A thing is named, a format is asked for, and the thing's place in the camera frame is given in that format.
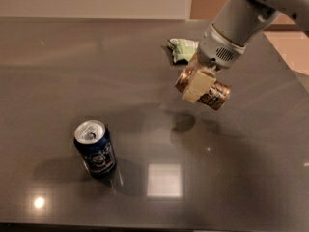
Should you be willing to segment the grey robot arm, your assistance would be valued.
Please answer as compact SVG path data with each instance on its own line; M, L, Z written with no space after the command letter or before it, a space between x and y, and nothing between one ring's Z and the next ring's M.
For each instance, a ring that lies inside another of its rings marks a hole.
M309 32L309 0L227 0L177 80L183 99L219 109L229 98L230 88L219 83L216 74L231 68L253 36L280 14Z

